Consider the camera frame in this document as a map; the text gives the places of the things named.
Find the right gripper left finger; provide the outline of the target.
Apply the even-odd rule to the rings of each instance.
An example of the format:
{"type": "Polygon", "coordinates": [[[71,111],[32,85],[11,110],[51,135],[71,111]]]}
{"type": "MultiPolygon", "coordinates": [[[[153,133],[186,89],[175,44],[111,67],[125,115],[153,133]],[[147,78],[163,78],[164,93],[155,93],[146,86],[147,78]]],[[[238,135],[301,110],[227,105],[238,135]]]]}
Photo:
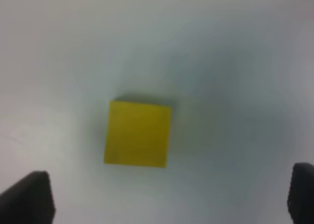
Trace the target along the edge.
{"type": "Polygon", "coordinates": [[[0,194],[2,224],[51,224],[55,212],[46,171],[31,172],[0,194]]]}

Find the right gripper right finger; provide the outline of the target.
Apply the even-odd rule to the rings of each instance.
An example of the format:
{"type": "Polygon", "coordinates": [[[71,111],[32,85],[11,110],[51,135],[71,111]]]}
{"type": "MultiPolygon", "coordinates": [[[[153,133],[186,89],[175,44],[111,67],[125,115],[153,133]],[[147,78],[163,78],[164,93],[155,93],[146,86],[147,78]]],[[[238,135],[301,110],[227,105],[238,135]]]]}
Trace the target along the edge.
{"type": "Polygon", "coordinates": [[[312,164],[294,164],[287,205],[294,224],[314,223],[314,166],[312,164]]]}

